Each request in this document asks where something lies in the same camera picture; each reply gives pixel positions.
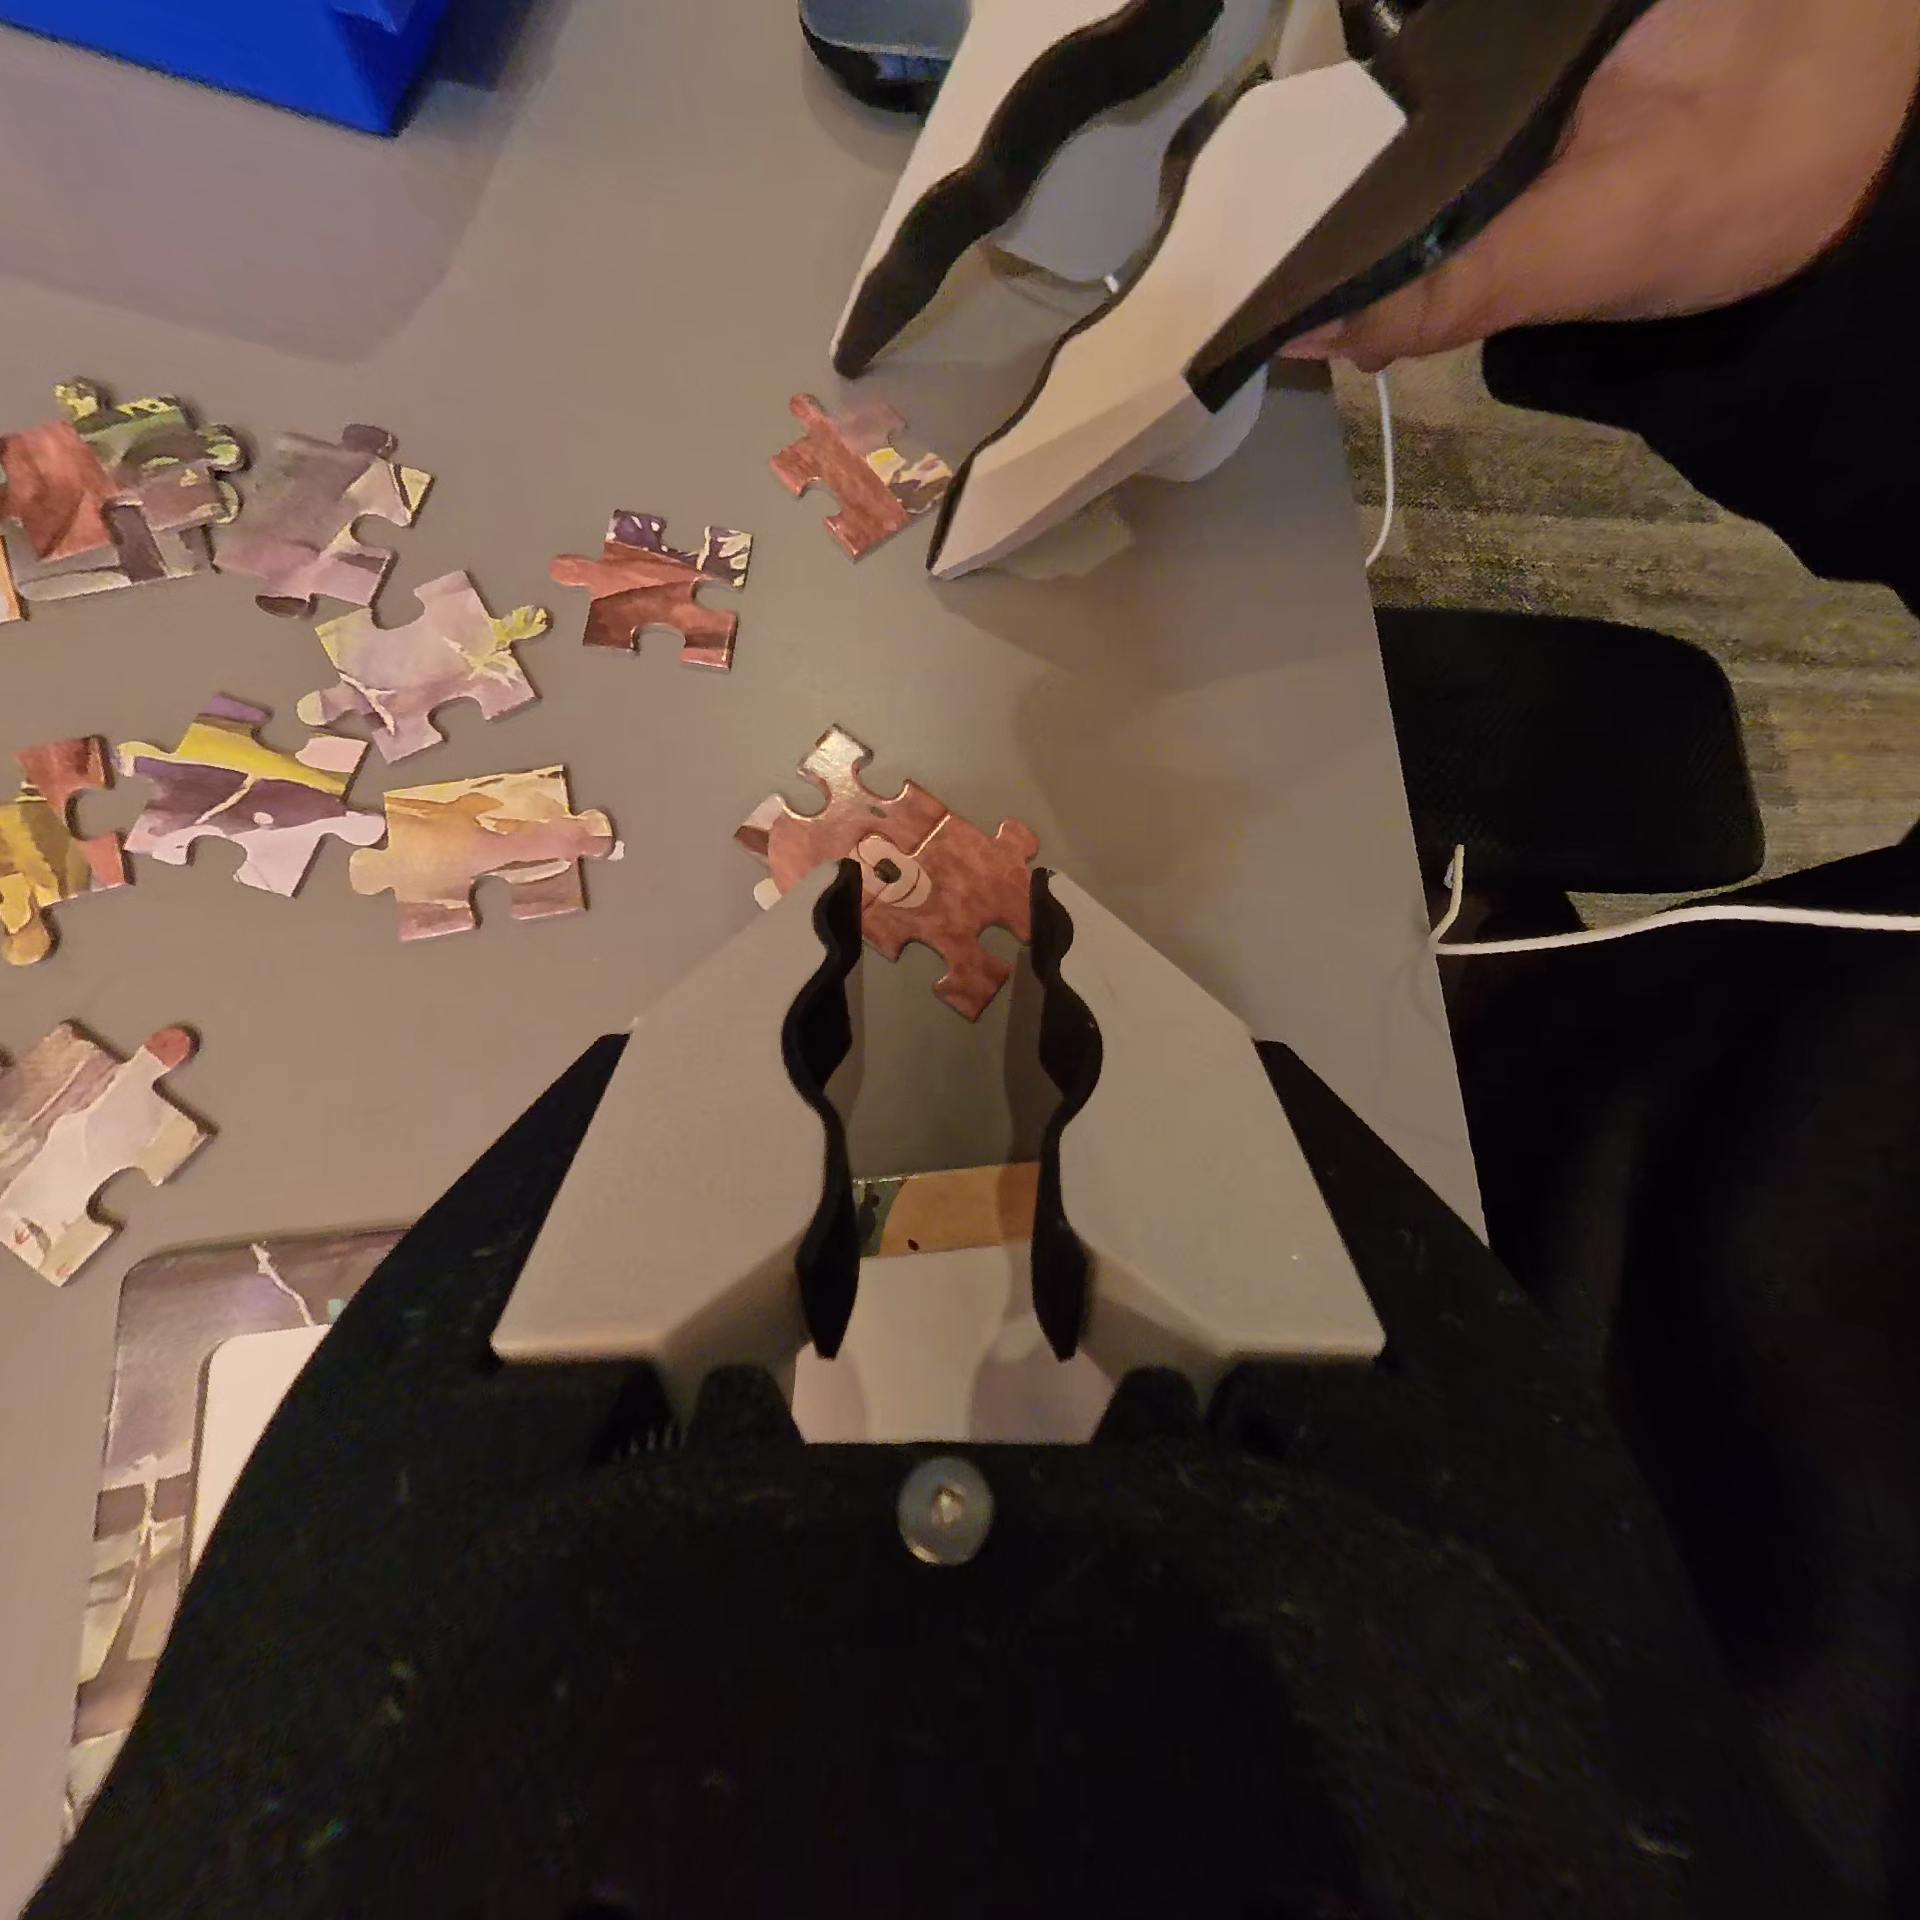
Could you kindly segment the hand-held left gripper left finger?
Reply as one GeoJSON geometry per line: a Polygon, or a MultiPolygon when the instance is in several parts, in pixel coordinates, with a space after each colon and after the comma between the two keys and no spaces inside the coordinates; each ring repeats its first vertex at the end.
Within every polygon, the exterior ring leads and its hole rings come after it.
{"type": "Polygon", "coordinates": [[[860,1224],[830,1076],[852,1049],[860,903],[860,866],[816,868],[636,1019],[492,1332],[497,1357],[837,1357],[860,1224]]]}

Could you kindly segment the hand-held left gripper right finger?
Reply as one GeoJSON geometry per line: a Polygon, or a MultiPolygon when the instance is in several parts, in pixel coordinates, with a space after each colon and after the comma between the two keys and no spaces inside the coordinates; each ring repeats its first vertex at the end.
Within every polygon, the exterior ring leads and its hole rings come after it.
{"type": "Polygon", "coordinates": [[[1031,1305],[1055,1357],[1377,1358],[1377,1308],[1253,1028],[1055,870],[1031,875],[1030,960],[1063,1097],[1031,1222],[1031,1305]]]}

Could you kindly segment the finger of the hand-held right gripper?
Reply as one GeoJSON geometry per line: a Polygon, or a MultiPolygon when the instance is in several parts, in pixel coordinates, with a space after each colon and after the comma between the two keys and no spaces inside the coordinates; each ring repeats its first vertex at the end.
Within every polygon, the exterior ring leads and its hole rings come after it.
{"type": "Polygon", "coordinates": [[[976,4],[831,333],[861,376],[1100,111],[1162,86],[1222,4],[976,4]]]}
{"type": "Polygon", "coordinates": [[[999,563],[1212,422],[1188,362],[1401,131],[1355,63],[1253,86],[1188,164],[1140,276],[1074,327],[955,479],[928,569],[999,563]]]}

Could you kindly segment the brown and dark puzzle piece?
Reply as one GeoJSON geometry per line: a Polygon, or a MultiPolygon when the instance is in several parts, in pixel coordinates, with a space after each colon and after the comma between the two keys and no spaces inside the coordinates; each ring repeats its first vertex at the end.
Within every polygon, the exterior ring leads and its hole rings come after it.
{"type": "Polygon", "coordinates": [[[792,499],[809,487],[831,490],[837,513],[826,531],[850,561],[868,557],[943,503],[955,468],[937,453],[900,455],[895,434],[903,419],[891,403],[861,398],[830,412],[820,397],[796,393],[791,412],[798,419],[798,438],[783,446],[769,468],[792,499]]]}

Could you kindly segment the joined bear face puzzle pieces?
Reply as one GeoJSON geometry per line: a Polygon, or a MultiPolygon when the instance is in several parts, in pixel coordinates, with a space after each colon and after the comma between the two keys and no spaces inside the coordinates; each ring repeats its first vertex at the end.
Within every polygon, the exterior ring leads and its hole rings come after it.
{"type": "Polygon", "coordinates": [[[884,796],[865,784],[868,759],[871,748],[830,726],[798,762],[822,810],[796,812],[774,792],[734,828],[736,845],[766,866],[758,903],[774,906],[820,866],[852,857],[868,945],[891,960],[908,944],[937,949],[937,1000],[979,1019],[1014,972],[983,936],[1004,927],[1030,941],[1030,868],[1041,842],[1022,820],[983,833],[919,780],[884,796]]]}

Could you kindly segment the printed frame puzzle tray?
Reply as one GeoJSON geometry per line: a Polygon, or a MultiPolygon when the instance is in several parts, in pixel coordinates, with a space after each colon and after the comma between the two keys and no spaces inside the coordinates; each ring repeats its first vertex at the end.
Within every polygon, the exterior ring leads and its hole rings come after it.
{"type": "MultiPolygon", "coordinates": [[[[802,1349],[805,1440],[1088,1440],[1113,1387],[1031,1309],[1039,1166],[855,1181],[861,1280],[839,1357],[802,1349]]],[[[269,1416],[404,1224],[186,1244],[117,1297],[102,1490],[65,1752],[77,1837],[170,1638],[186,1576],[269,1416]]]]}

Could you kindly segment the brown and purple puzzle piece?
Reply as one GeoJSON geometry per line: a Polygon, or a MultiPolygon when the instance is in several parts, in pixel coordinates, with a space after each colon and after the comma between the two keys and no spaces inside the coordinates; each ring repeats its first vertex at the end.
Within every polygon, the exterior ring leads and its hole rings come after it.
{"type": "Polygon", "coordinates": [[[589,591],[585,645],[636,652],[650,629],[670,629],[681,640],[686,666],[730,668],[736,612],[703,606],[698,590],[741,590],[750,557],[746,531],[709,524],[703,539],[681,550],[664,539],[660,513],[615,506],[599,557],[560,553],[549,579],[589,591]]]}

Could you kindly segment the person's right hand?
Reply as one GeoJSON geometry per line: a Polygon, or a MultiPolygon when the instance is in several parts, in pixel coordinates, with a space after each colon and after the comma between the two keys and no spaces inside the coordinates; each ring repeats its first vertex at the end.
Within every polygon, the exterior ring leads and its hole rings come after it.
{"type": "Polygon", "coordinates": [[[1459,256],[1286,346],[1397,361],[1525,325],[1699,315],[1770,292],[1859,218],[1916,91],[1916,4],[1657,4],[1567,145],[1459,256]]]}

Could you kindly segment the dark grey box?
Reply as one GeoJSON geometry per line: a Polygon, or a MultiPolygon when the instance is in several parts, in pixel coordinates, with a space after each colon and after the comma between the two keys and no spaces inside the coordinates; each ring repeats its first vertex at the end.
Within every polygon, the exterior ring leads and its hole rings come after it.
{"type": "Polygon", "coordinates": [[[925,115],[971,14],[972,4],[798,4],[798,32],[855,101],[925,115]]]}

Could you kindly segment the scattered loose puzzle pieces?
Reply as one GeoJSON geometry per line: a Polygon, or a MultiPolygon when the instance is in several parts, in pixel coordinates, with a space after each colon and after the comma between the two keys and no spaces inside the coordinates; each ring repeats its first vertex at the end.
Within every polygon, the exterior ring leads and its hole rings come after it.
{"type": "Polygon", "coordinates": [[[392,458],[392,434],[352,422],[333,438],[283,431],[238,506],[231,474],[241,446],[197,422],[175,397],[109,398],[96,384],[56,389],[58,415],[2,434],[2,620],[27,606],[197,577],[210,531],[237,519],[225,569],[253,577],[269,612],[343,606],[318,626],[339,680],[302,696],[307,737],[286,754],[262,737],[265,714],[214,696],[178,748],[115,748],[122,777],[149,784],[134,824],[82,836],[73,810],[109,789],[109,754],[93,733],[16,754],[20,786],[2,801],[2,964],[53,954],[53,906],[127,880],[127,855],[180,866],[221,839],[241,850],[237,880],[298,893],[323,839],[352,845],[358,893],[392,893],[404,941],[475,924],[473,892],[500,879],[513,916],[583,906],[580,861],[612,855],[612,822],[578,812],[560,767],[389,789],[380,812],[352,801],[366,748],[333,733],[363,718],[389,759],[439,744],[434,714],[475,704],[505,718],[535,701],[513,645],[542,636],[545,609],[495,614],[464,572],[419,590],[419,620],[382,629],[369,606],[389,557],[358,539],[363,516],[413,524],[430,474],[392,458]]]}

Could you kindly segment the person in black jacket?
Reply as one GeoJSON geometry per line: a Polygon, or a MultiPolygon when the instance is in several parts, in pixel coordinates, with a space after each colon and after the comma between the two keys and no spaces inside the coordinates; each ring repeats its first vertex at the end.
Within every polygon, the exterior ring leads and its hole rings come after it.
{"type": "Polygon", "coordinates": [[[1824,1869],[1916,1915],[1916,932],[1438,968],[1491,1248],[1597,1369],[1824,1869]]]}

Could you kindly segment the black mesh office chair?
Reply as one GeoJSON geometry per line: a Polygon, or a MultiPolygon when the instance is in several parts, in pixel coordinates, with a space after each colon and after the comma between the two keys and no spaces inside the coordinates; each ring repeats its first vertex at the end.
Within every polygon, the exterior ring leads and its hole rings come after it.
{"type": "Polygon", "coordinates": [[[1764,868],[1733,684],[1703,648],[1603,620],[1377,612],[1421,880],[1683,893],[1764,868]]]}

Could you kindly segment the blue plastic bin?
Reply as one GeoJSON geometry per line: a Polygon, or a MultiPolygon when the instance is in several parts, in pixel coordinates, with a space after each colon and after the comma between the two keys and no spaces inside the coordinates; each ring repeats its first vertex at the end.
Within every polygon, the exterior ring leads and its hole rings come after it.
{"type": "Polygon", "coordinates": [[[339,126],[389,133],[449,4],[2,4],[2,22],[339,126]]]}

